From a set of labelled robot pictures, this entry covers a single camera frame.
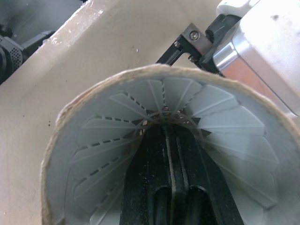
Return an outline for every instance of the black metal bracket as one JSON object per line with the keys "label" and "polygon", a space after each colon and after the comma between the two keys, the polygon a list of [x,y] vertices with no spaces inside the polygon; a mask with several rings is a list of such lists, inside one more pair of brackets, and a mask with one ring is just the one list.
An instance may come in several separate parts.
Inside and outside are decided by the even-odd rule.
{"label": "black metal bracket", "polygon": [[184,53],[189,60],[202,70],[223,76],[213,61],[213,54],[225,34],[240,20],[235,15],[219,15],[207,28],[204,35],[191,23],[159,58],[157,63],[173,65]]}
{"label": "black metal bracket", "polygon": [[243,225],[221,170],[193,134],[149,128],[125,177],[120,225]]}

